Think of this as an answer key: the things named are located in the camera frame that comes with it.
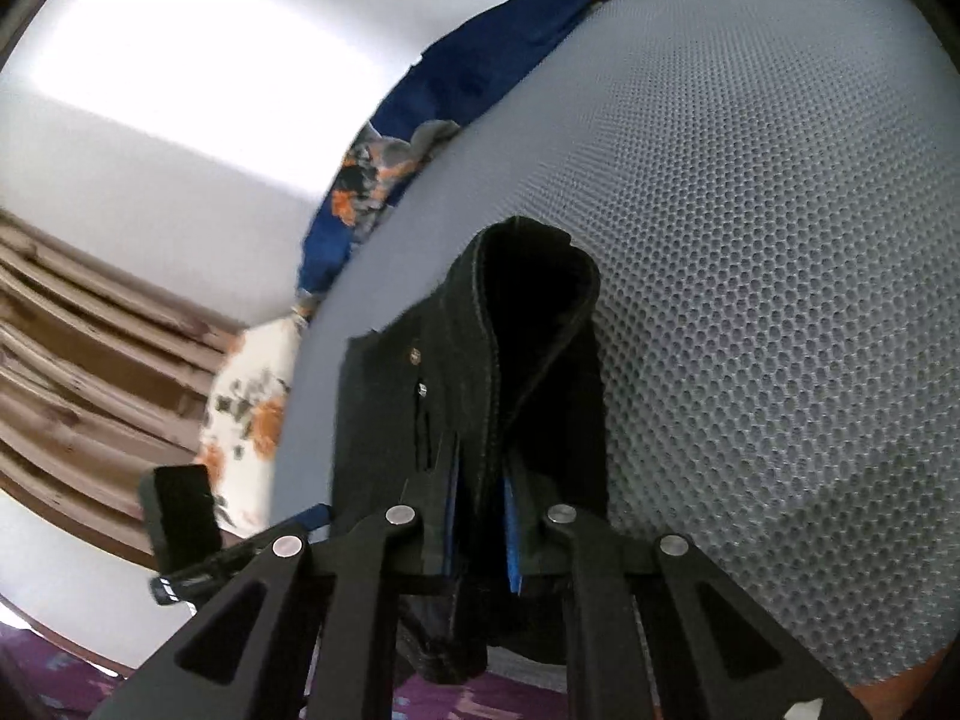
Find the black denim pants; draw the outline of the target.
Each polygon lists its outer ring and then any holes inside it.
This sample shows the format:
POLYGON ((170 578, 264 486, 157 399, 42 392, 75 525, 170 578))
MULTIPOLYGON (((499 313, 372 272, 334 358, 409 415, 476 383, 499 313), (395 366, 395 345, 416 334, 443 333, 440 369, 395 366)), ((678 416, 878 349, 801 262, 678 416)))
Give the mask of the black denim pants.
POLYGON ((460 684, 503 647, 556 665, 563 603, 542 577, 509 588, 505 470, 555 504, 608 507, 604 386, 592 321, 601 275, 565 231, 514 216, 478 232, 429 296, 353 338, 340 367, 332 533, 420 512, 443 433, 459 434, 452 572, 398 603, 397 647, 421 678, 460 684))

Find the white floral pillow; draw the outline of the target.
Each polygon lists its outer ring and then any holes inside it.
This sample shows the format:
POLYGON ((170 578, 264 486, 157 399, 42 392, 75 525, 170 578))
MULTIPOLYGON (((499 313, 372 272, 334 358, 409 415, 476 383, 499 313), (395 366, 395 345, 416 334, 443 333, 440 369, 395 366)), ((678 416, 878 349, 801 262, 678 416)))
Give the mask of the white floral pillow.
POLYGON ((195 461, 218 525, 239 538, 268 527, 275 455, 306 322, 296 314, 238 333, 213 377, 195 461))

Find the brown wooden headboard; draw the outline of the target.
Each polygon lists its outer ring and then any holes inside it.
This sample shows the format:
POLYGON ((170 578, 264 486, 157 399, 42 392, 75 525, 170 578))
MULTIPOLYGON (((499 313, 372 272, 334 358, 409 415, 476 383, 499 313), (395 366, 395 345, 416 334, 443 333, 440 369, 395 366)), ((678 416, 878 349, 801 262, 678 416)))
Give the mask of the brown wooden headboard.
POLYGON ((2 489, 151 566, 137 486, 199 448, 238 324, 2 218, 2 489))

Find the purple patterned rug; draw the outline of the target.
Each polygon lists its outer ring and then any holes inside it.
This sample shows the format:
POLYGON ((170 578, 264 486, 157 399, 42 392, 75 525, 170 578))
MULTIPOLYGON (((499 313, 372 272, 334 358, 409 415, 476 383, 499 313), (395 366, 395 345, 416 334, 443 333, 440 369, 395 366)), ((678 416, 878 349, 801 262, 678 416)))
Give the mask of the purple patterned rug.
MULTIPOLYGON (((121 678, 60 650, 29 629, 2 626, 2 650, 53 718, 88 718, 121 678)), ((566 718, 566 697, 483 674, 465 686, 435 686, 414 676, 394 692, 394 718, 566 718)))

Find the navy floral blanket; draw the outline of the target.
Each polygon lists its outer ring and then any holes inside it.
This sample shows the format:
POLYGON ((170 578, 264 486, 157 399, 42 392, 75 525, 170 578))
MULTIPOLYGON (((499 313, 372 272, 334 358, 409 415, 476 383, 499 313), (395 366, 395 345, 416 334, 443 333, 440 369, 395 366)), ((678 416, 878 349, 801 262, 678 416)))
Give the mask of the navy floral blanket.
POLYGON ((410 182, 608 0, 506 0, 428 46, 343 154, 302 239, 295 312, 329 293, 410 182))

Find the grey mesh mattress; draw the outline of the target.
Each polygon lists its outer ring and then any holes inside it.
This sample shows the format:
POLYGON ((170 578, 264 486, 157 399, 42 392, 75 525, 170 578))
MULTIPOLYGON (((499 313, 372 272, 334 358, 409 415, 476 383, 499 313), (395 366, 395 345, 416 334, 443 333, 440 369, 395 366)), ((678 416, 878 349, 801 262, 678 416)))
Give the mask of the grey mesh mattress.
POLYGON ((612 0, 407 188, 299 353, 275 517, 329 491, 347 341, 523 215, 597 263, 615 527, 688 533, 853 684, 958 631, 958 73, 908 0, 612 0))

